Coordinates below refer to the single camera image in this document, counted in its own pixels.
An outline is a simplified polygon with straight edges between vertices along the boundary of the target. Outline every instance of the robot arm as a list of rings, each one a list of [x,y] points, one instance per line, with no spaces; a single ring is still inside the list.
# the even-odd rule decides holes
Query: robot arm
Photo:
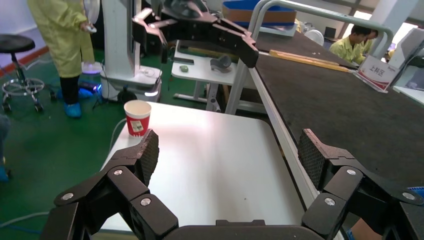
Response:
[[[201,0],[152,0],[151,6],[132,19],[133,38],[144,49],[160,48],[162,63],[168,59],[168,42],[192,40],[235,49],[247,67],[255,67],[259,51],[251,33],[208,13]]]
[[[347,150],[321,143],[309,129],[298,146],[303,168],[321,191],[301,226],[217,220],[179,227],[147,187],[159,156],[159,137],[149,129],[140,144],[116,151],[100,172],[56,197],[40,240],[91,239],[116,213],[140,240],[332,240],[348,212],[384,240],[424,240],[420,195],[369,172]]]

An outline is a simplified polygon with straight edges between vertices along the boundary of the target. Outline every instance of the white sign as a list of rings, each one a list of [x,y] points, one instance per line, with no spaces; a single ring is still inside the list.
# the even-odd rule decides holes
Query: white sign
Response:
[[[358,71],[362,79],[379,92],[385,92],[398,73],[398,68],[390,66],[373,56],[368,56]]]

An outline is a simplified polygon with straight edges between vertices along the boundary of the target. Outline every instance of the white table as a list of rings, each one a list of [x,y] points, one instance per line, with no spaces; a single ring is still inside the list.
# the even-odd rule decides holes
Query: white table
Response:
[[[424,105],[424,91],[401,87],[401,86],[394,86],[393,90],[395,90],[398,93],[405,94],[406,96],[417,101],[419,104]]]
[[[149,127],[159,136],[160,152],[148,187],[178,217],[180,227],[215,225],[215,220],[300,224],[304,210],[265,122],[151,105]],[[140,140],[125,126],[104,165],[116,150]],[[119,214],[102,229],[130,231]]]
[[[196,55],[179,52],[178,45],[179,45],[179,41],[176,44],[174,57],[183,58],[183,59],[191,59],[194,61],[194,65],[187,65],[183,63],[174,62],[172,64],[171,75],[173,77],[180,78],[180,79],[196,81],[196,85],[194,87],[193,96],[176,93],[174,97],[179,99],[206,103],[206,110],[212,111],[214,109],[214,106],[215,108],[217,107],[216,104],[215,105],[213,104],[214,102],[213,100],[215,100],[216,98],[218,86],[220,84],[228,85],[228,86],[233,85],[235,77],[236,77],[236,72],[237,72],[237,64],[231,63],[231,66],[230,66],[231,71],[228,73],[221,73],[216,70],[211,70],[211,59],[212,59],[211,57],[196,56]],[[188,72],[182,72],[180,70],[180,67],[183,65],[188,67]],[[210,84],[207,99],[199,97],[201,92],[200,82]],[[253,81],[246,81],[244,87],[248,89],[256,89]],[[255,103],[255,102],[240,101],[237,108],[241,110],[253,111],[258,113],[266,113],[264,106],[262,104]]]

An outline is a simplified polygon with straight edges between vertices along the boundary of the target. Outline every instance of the black conveyor surface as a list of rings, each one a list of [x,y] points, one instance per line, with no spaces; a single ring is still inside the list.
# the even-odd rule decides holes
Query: black conveyor surface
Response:
[[[424,186],[424,107],[346,72],[265,55],[256,69],[295,141],[312,129],[368,170],[405,187]]]
[[[256,41],[256,48],[262,52],[277,50],[352,66],[299,32],[296,32],[293,37],[260,32]]]

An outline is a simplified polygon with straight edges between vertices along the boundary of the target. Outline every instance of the paper cup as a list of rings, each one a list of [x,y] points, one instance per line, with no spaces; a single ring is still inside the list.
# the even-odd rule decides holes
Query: paper cup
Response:
[[[152,106],[142,100],[131,100],[125,103],[123,109],[126,113],[129,134],[134,137],[143,137],[149,128]]]

